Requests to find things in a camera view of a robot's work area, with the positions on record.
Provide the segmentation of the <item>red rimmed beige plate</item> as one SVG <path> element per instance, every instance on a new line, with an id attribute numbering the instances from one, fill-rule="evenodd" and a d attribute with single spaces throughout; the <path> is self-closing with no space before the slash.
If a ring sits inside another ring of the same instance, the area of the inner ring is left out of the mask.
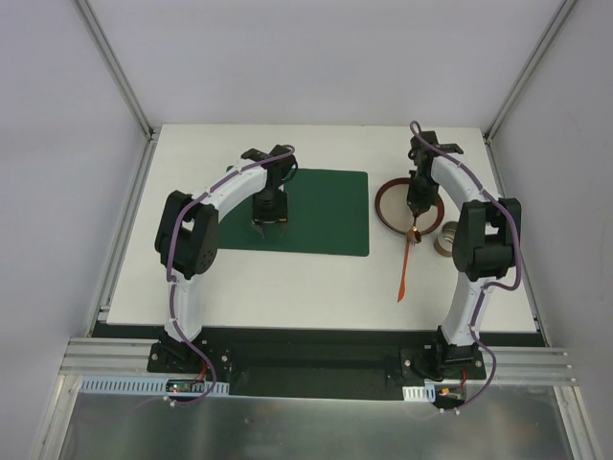
<path id="1" fill-rule="evenodd" d="M 413 214 L 406 202 L 410 183 L 409 177 L 391 179 L 375 194 L 375 213 L 378 219 L 401 236 L 405 236 L 413 226 Z M 438 203 L 417 218 L 417 229 L 423 235 L 431 234 L 441 226 L 443 218 L 444 204 L 438 197 Z"/>

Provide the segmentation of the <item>copper spoon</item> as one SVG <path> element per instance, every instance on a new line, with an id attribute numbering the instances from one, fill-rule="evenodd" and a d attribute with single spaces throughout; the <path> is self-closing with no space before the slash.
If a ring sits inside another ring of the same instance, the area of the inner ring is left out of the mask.
<path id="1" fill-rule="evenodd" d="M 422 236 L 420 230 L 417 227 L 417 217 L 413 217 L 410 228 L 406 233 L 407 241 L 410 244 L 418 244 L 421 242 Z"/>

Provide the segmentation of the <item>steel cup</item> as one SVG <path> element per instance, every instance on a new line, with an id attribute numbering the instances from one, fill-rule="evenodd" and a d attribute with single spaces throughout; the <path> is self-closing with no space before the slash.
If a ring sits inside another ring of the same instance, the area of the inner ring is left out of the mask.
<path id="1" fill-rule="evenodd" d="M 457 221 L 448 221 L 442 226 L 434 240 L 434 248 L 439 255 L 446 258 L 452 257 L 457 225 Z"/>

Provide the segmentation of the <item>green placemat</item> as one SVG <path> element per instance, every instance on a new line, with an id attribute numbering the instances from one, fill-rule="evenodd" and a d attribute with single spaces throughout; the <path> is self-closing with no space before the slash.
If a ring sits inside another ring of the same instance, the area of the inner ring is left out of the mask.
<path id="1" fill-rule="evenodd" d="M 365 172 L 301 169 L 285 190 L 288 224 L 266 239 L 251 226 L 252 203 L 243 201 L 220 223 L 219 247 L 284 253 L 366 257 L 370 254 L 369 180 Z"/>

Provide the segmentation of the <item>orange knife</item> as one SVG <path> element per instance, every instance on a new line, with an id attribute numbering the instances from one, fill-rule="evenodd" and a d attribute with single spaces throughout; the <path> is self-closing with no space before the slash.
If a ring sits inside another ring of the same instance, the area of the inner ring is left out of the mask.
<path id="1" fill-rule="evenodd" d="M 397 291 L 397 302 L 398 303 L 400 303 L 406 295 L 406 278 L 407 278 L 407 270 L 408 270 L 412 245 L 413 244 L 411 243 L 411 241 L 409 239 L 406 239 L 404 254 L 403 254 L 403 261 L 402 261 L 402 269 L 401 269 L 401 274 L 400 274 L 400 281 L 399 281 L 399 286 L 398 286 L 398 291 Z"/>

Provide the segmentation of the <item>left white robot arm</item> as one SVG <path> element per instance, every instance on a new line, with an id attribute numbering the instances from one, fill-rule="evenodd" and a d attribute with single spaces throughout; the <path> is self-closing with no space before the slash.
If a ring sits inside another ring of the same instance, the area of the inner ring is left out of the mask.
<path id="1" fill-rule="evenodd" d="M 169 360 L 180 372 L 195 371 L 202 350 L 194 344 L 204 325 L 203 275 L 215 261 L 220 224 L 246 200 L 251 226 L 264 236 L 269 228 L 288 224 L 287 182 L 298 171 L 295 149 L 277 145 L 271 151 L 249 149 L 213 185 L 187 194 L 170 193 L 154 241 L 166 270 L 169 316 L 164 326 L 174 342 Z"/>

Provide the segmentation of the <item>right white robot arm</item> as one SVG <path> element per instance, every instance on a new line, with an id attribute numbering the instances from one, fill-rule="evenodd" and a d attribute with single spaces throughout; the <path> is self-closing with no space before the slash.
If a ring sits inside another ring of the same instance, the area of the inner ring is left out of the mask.
<path id="1" fill-rule="evenodd" d="M 494 288 L 515 290 L 521 283 L 522 208 L 515 198 L 490 193 L 467 165 L 456 144 L 442 144 L 435 131 L 411 124 L 406 203 L 416 219 L 438 204 L 443 188 L 460 211 L 452 245 L 458 280 L 449 312 L 430 347 L 411 359 L 418 376 L 453 378 L 480 357 L 480 326 Z"/>

